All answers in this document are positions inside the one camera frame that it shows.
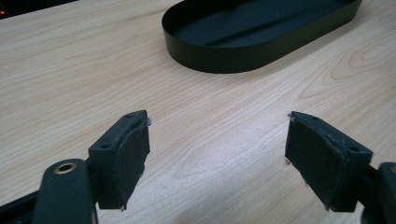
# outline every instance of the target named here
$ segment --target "black metal tray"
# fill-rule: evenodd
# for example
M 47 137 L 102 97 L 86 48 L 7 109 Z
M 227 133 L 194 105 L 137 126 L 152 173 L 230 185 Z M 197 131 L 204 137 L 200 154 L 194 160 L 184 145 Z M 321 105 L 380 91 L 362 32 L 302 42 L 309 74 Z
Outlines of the black metal tray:
M 351 21 L 361 0 L 186 0 L 163 15 L 170 55 L 203 72 L 271 63 Z

